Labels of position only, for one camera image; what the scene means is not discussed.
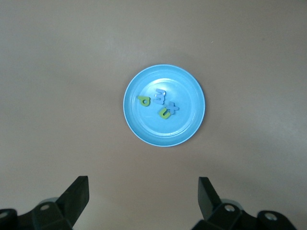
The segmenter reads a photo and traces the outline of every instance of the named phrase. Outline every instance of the plate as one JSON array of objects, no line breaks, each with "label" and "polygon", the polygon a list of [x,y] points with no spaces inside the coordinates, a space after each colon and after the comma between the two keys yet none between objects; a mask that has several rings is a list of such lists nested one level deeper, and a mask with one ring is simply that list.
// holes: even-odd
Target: plate
[{"label": "plate", "polygon": [[191,138],[205,115],[205,97],[196,79],[173,65],[138,73],[124,96],[124,116],[132,132],[148,144],[170,147]]}]

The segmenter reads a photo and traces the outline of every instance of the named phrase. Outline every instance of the beige tabletop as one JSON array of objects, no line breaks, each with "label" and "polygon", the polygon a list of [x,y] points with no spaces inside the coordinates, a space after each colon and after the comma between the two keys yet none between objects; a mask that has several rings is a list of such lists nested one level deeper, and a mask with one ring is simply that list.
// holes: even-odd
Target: beige tabletop
[{"label": "beige tabletop", "polygon": [[[206,98],[188,141],[149,145],[123,96],[155,64]],[[307,225],[305,0],[0,1],[0,208],[19,214],[89,176],[75,230],[189,230],[198,177],[253,216]]]}]

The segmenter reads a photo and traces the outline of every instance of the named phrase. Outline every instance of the round blue dish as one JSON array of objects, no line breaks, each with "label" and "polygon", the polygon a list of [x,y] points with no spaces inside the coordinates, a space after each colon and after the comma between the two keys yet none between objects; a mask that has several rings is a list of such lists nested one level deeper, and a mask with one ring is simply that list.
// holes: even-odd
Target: round blue dish
[{"label": "round blue dish", "polygon": [[187,71],[156,65],[132,79],[123,107],[127,124],[138,138],[170,147],[188,140],[198,130],[205,114],[205,98]]}]

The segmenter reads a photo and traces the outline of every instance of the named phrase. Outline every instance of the table surface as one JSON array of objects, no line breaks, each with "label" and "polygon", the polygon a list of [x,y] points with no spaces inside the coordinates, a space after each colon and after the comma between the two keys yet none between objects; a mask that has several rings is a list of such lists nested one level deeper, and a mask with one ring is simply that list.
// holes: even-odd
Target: table surface
[{"label": "table surface", "polygon": [[[0,201],[19,214],[89,176],[75,230],[189,230],[198,177],[245,211],[307,225],[305,0],[0,3]],[[123,96],[155,64],[206,97],[174,147],[129,129]]]}]

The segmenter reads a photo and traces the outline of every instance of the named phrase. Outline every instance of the silver screw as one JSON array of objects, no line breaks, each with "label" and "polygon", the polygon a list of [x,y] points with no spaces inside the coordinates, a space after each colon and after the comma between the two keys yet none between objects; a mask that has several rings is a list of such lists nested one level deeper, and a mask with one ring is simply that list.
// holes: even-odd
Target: silver screw
[{"label": "silver screw", "polygon": [[7,211],[6,211],[6,212],[0,213],[0,219],[1,219],[1,218],[5,218],[7,215],[8,215],[8,212],[7,212]]},{"label": "silver screw", "polygon": [[234,212],[236,210],[232,205],[225,205],[225,209],[228,212]]},{"label": "silver screw", "polygon": [[46,210],[46,209],[48,209],[48,208],[50,208],[49,205],[43,205],[42,207],[40,207],[40,210],[41,210],[41,211],[44,211],[44,210]]},{"label": "silver screw", "polygon": [[273,220],[273,221],[277,220],[277,217],[271,212],[267,212],[266,214],[264,214],[264,216],[269,220]]}]

